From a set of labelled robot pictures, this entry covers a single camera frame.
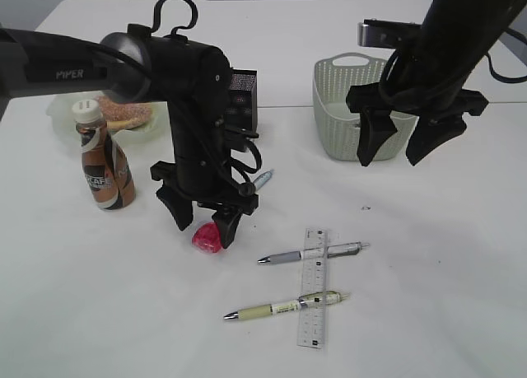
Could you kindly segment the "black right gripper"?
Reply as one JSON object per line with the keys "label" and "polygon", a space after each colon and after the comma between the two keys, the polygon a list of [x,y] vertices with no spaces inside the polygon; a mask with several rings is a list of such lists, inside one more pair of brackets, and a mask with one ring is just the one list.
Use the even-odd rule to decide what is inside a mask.
{"label": "black right gripper", "polygon": [[362,166],[369,166],[384,143],[397,133],[391,110],[422,117],[406,148],[412,166],[464,133],[467,125],[462,114],[483,113],[487,98],[479,91],[463,88],[470,71],[465,66],[445,69],[435,56],[419,52],[416,40],[408,40],[391,54],[378,82],[349,89],[347,107],[360,113],[357,157]]}

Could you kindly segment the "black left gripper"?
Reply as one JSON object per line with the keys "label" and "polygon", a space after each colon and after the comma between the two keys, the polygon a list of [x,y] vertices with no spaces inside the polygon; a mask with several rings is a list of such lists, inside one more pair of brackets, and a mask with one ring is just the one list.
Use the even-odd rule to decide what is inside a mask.
{"label": "black left gripper", "polygon": [[175,30],[164,37],[154,31],[128,25],[127,46],[141,67],[133,70],[127,99],[167,104],[175,160],[152,166],[152,178],[163,183],[156,196],[181,231],[193,222],[194,204],[214,210],[212,219],[227,249],[241,216],[250,215],[259,204],[249,179],[259,167],[233,158],[224,141],[233,70],[216,46],[189,40]]}

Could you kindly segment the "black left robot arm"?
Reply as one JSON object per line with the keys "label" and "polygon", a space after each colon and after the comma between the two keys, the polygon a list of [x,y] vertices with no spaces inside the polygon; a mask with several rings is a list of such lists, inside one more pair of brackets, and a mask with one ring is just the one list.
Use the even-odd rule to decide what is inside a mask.
{"label": "black left robot arm", "polygon": [[102,91],[129,104],[161,101],[169,112],[174,161],[157,162],[157,197],[180,229],[193,208],[211,209],[220,242],[235,239],[240,219],[259,205],[254,169],[231,153],[255,150],[255,133],[226,121],[233,76],[226,55],[177,31],[156,37],[132,24],[100,43],[28,30],[1,31],[1,104],[14,98]]}

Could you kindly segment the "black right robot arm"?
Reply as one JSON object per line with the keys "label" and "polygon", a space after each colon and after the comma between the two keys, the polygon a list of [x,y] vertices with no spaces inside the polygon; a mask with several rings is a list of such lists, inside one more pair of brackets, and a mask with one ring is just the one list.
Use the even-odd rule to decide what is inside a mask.
{"label": "black right robot arm", "polygon": [[488,101],[463,85],[504,33],[526,0],[433,0],[422,24],[365,19],[358,26],[363,47],[392,49],[380,80],[350,88],[346,103],[360,115],[357,157],[368,166],[396,134],[390,115],[417,117],[406,157],[412,165],[467,128],[464,114],[479,116]]}

